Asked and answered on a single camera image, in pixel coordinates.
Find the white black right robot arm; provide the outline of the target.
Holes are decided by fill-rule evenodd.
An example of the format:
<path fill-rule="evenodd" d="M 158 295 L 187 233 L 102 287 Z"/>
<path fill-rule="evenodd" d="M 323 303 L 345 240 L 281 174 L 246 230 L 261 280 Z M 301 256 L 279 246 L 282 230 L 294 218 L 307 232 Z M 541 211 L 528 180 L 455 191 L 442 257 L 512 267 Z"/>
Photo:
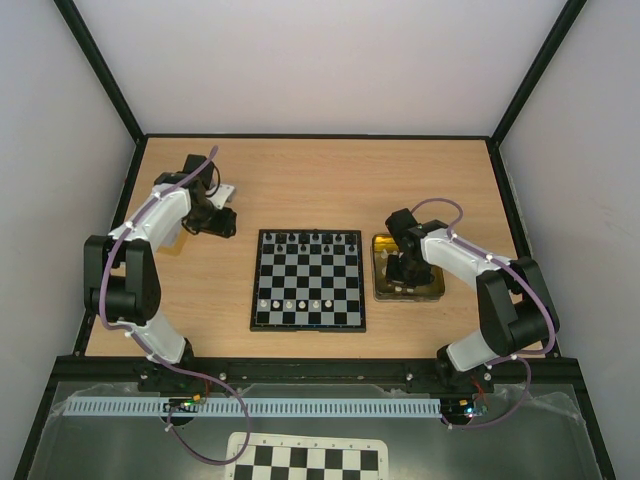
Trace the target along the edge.
<path fill-rule="evenodd" d="M 385 225 L 399 250 L 387 261 L 388 283 L 404 289 L 430 286 L 433 270 L 440 268 L 476 293 L 479 329 L 436 354 L 436 379 L 443 389 L 458 391 L 471 375 L 482 375 L 537 342 L 546 343 L 543 353 L 553 347 L 559 321 L 536 261 L 486 252 L 439 220 L 419 223 L 408 209 L 392 213 Z"/>

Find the gold metal tray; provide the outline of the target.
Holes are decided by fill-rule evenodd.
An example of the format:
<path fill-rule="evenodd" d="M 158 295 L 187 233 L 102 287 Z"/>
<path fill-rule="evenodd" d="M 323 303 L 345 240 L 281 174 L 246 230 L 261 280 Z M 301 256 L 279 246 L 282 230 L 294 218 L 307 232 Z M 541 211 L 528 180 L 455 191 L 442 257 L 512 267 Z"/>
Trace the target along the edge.
<path fill-rule="evenodd" d="M 432 267 L 433 281 L 428 285 L 400 286 L 387 280 L 387 264 L 390 257 L 398 256 L 398 247 L 389 234 L 376 234 L 371 240 L 372 283 L 377 301 L 437 302 L 445 293 L 444 273 L 440 267 Z"/>

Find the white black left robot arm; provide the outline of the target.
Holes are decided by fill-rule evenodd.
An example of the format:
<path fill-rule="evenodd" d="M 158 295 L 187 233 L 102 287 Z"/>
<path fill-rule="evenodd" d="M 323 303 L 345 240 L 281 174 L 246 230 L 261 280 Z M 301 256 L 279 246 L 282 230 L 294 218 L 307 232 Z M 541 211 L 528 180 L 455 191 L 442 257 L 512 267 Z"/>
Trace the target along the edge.
<path fill-rule="evenodd" d="M 84 304 L 105 329 L 121 330 L 155 363 L 178 365 L 192 350 L 161 311 L 155 254 L 182 231 L 231 238 L 237 213 L 229 207 L 236 188 L 224 184 L 209 155 L 190 154 L 178 172 L 164 172 L 149 196 L 123 224 L 84 244 Z"/>

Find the black grey chess board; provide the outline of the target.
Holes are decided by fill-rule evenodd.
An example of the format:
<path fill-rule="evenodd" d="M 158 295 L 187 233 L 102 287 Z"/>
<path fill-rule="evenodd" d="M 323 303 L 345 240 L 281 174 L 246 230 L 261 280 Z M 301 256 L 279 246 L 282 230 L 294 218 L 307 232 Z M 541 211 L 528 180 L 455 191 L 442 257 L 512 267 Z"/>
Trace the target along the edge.
<path fill-rule="evenodd" d="M 261 229 L 250 329 L 364 333 L 364 286 L 359 230 Z M 265 308 L 261 299 L 268 303 Z M 279 308 L 272 308 L 273 300 Z M 320 302 L 317 309 L 314 300 Z M 332 300 L 332 308 L 324 306 L 326 300 Z M 298 308 L 299 301 L 306 302 L 305 309 Z"/>

